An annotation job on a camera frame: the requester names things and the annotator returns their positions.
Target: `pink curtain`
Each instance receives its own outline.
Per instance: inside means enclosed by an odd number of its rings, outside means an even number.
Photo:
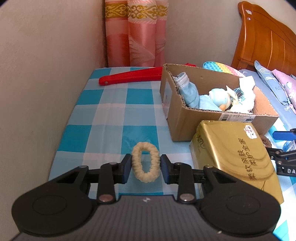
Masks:
[[[105,0],[109,67],[159,67],[165,63],[168,0]]]

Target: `wall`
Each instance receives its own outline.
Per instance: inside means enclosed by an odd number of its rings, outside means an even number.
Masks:
[[[169,0],[168,63],[206,61],[230,65],[242,24],[237,4],[241,0]],[[296,33],[296,10],[285,0],[248,0],[263,7],[272,17]]]
[[[11,205],[44,183],[91,72],[103,67],[101,0],[8,0],[0,8],[0,240]]]

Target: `metal screw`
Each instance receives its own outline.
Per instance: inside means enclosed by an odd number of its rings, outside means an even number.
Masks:
[[[102,194],[99,196],[101,202],[110,202],[113,200],[113,196],[110,194]]]
[[[180,195],[180,199],[185,202],[190,202],[194,199],[194,196],[190,193],[183,193]]]

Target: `scrunchie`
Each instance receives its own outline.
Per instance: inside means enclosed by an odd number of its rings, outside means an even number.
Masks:
[[[143,150],[147,150],[150,153],[151,165],[149,172],[144,172],[141,164]],[[160,157],[157,148],[149,142],[138,142],[138,144],[133,147],[131,155],[135,177],[144,183],[154,182],[160,173]]]

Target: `wooden headboard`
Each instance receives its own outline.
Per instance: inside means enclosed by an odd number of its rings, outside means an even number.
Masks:
[[[257,60],[267,69],[296,75],[296,35],[258,5],[238,4],[242,28],[231,66],[254,69]]]

